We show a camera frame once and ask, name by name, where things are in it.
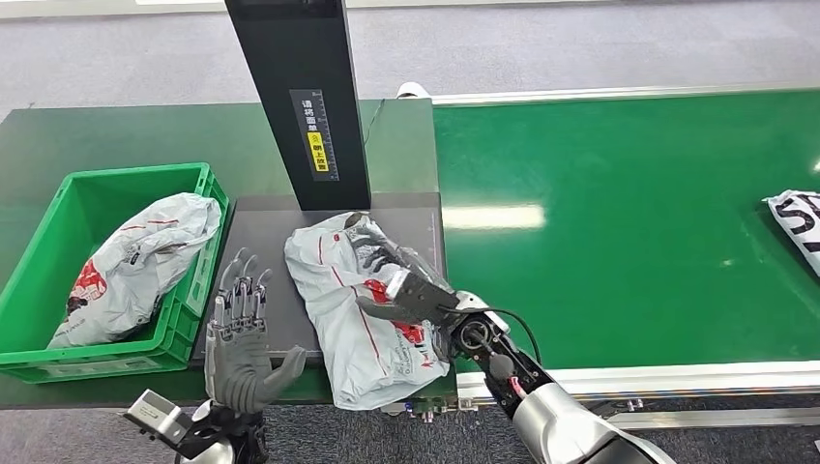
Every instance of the gray robotic hand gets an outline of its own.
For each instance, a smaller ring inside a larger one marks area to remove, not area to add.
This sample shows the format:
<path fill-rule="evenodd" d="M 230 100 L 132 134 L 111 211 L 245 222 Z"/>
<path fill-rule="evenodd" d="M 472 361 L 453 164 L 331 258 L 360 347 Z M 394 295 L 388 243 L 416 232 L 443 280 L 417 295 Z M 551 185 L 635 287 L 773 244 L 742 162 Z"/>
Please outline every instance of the gray robotic hand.
<path fill-rule="evenodd" d="M 242 248 L 222 273 L 206 332 L 205 389 L 218 404 L 244 414 L 273 402 L 302 375 L 307 356 L 295 346 L 279 368 L 271 367 L 265 310 L 273 274 L 264 270 L 254 285 L 256 261 Z"/>
<path fill-rule="evenodd" d="M 368 215 L 354 213 L 347 219 L 344 227 L 362 270 L 376 273 L 387 264 L 395 264 L 448 293 L 454 292 L 450 284 L 415 249 L 398 246 Z M 408 324 L 418 324 L 426 319 L 436 326 L 442 326 L 445 322 L 443 317 L 446 313 L 436 310 L 410 310 L 395 302 L 377 303 L 368 297 L 358 297 L 356 303 L 364 312 L 379 319 Z"/>

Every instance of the black pole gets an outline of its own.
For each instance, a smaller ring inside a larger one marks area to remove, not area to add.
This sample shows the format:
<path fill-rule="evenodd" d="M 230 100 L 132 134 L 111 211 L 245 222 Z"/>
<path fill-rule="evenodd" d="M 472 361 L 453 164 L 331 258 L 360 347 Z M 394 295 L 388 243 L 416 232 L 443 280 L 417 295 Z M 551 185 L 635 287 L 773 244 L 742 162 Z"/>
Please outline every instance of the black pole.
<path fill-rule="evenodd" d="M 299 206 L 369 209 L 343 0 L 225 4 Z"/>

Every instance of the ruler scale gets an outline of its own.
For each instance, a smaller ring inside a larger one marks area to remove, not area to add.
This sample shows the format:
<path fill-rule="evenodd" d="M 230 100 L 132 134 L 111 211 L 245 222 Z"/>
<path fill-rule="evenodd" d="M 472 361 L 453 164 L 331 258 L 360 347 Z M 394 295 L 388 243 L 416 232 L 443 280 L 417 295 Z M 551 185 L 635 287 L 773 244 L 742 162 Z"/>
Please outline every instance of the ruler scale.
<path fill-rule="evenodd" d="M 292 89 L 290 98 L 293 101 L 313 180 L 338 181 L 331 127 L 321 89 Z"/>

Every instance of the plastic bag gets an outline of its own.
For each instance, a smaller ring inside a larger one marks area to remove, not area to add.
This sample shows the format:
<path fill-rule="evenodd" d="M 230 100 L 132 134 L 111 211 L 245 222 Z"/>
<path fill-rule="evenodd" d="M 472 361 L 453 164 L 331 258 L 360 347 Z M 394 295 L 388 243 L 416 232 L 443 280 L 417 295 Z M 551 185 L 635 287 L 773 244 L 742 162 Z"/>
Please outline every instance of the plastic bag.
<path fill-rule="evenodd" d="M 359 295 L 385 301 L 385 285 L 400 267 L 385 264 L 373 273 L 361 267 L 343 230 L 351 214 L 297 229 L 285 242 L 284 255 L 316 329 L 334 404 L 369 410 L 417 392 L 447 375 L 450 365 L 435 355 L 427 322 L 384 321 L 356 305 Z"/>
<path fill-rule="evenodd" d="M 156 201 L 129 219 L 85 263 L 51 348 L 122 339 L 147 324 L 220 227 L 220 204 L 195 193 Z"/>
<path fill-rule="evenodd" d="M 820 276 L 820 193 L 787 190 L 765 201 L 777 223 Z"/>

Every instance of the floor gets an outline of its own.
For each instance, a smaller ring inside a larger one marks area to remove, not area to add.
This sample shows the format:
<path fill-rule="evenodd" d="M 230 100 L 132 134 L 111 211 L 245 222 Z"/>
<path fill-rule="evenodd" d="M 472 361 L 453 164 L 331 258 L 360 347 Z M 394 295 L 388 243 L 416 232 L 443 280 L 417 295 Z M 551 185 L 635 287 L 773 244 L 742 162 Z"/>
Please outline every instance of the floor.
<path fill-rule="evenodd" d="M 820 2 L 624 1 L 356 10 L 360 96 L 739 82 L 820 83 Z M 225 14 L 0 22 L 0 119 L 25 107 L 257 101 Z M 272 462 L 532 462 L 495 409 L 433 425 L 329 406 L 275 407 Z M 820 428 L 646 433 L 679 463 L 820 463 Z M 0 463 L 166 463 L 100 411 L 0 412 Z"/>
<path fill-rule="evenodd" d="M 359 94 L 820 82 L 820 2 L 353 10 Z M 0 114 L 258 100 L 226 14 L 0 22 Z"/>

